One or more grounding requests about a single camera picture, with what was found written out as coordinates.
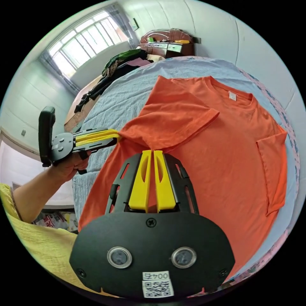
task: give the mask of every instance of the yellow sleeve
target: yellow sleeve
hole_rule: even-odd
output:
[[[4,210],[10,216],[20,220],[18,213],[16,211],[13,197],[12,197],[12,189],[9,185],[0,183],[0,197],[2,201],[2,205]]]
[[[11,188],[8,185],[0,183],[0,197],[12,228],[28,252],[42,267],[74,286],[99,294],[85,287],[69,264],[76,239],[75,234],[64,229],[42,227],[21,221],[14,206]],[[103,291],[100,294],[116,297]]]

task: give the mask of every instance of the light blue bedsheet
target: light blue bedsheet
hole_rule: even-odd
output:
[[[181,59],[179,63],[175,59],[168,59],[140,67],[114,81],[90,111],[83,123],[82,129],[104,126],[120,130],[128,121],[139,114],[159,75],[165,78],[212,76],[225,85],[252,93],[260,105],[274,117],[279,125],[284,127],[279,114],[270,101],[234,64],[217,59],[194,60],[186,58]],[[296,178],[295,161],[288,137],[285,144],[288,159],[286,203],[280,209],[277,220],[266,241],[237,274],[250,268],[255,262],[260,260],[289,225],[294,209]],[[85,175],[76,175],[73,178],[73,193],[77,218],[81,215],[84,203],[97,174],[112,150],[113,147],[110,147],[92,154],[87,168],[88,173]]]

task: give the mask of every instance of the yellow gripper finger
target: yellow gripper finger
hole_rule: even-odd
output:
[[[142,152],[128,203],[131,209],[144,210],[146,213],[148,212],[149,203],[151,155],[151,150]]]
[[[162,151],[153,151],[157,212],[174,209],[176,202]]]
[[[118,134],[118,131],[109,129],[109,130],[76,136],[76,147],[83,146],[83,145],[97,142],[97,141],[110,139],[110,138],[118,138],[118,141],[119,141],[120,135]]]

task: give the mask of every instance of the qr code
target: qr code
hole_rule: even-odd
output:
[[[143,295],[148,298],[160,298],[173,296],[173,288],[170,280],[143,281]]]

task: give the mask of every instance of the hand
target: hand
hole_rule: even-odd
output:
[[[78,170],[85,170],[88,166],[91,151],[87,151],[86,153],[88,157],[84,160],[81,159],[79,153],[73,153],[68,159],[61,162],[56,167],[51,166],[49,170],[54,176],[54,179],[63,184],[70,181]]]

